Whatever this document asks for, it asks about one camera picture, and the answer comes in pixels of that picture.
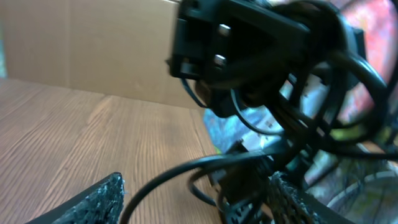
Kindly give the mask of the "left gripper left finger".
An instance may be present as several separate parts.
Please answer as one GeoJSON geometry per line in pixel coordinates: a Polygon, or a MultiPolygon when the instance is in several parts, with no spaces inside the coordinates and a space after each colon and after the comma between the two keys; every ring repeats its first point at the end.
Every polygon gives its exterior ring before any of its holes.
{"type": "Polygon", "coordinates": [[[113,224],[119,222],[123,205],[124,179],[113,172],[28,224],[113,224]]]}

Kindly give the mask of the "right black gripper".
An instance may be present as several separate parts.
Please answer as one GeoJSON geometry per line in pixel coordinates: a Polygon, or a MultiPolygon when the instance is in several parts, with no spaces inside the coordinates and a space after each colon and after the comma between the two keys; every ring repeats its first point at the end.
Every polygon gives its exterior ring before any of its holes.
{"type": "Polygon", "coordinates": [[[364,55],[364,48],[363,32],[326,1],[181,1],[167,65],[226,118],[231,89],[245,105],[262,106],[289,75],[328,68],[331,52],[364,55]]]}

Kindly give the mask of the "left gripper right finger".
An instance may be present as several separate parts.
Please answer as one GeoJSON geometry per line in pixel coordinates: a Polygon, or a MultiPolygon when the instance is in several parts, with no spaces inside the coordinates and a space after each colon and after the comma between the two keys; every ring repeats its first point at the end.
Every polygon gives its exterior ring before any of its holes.
{"type": "Polygon", "coordinates": [[[269,181],[269,208],[274,223],[353,224],[284,177],[284,173],[276,172],[269,181]]]}

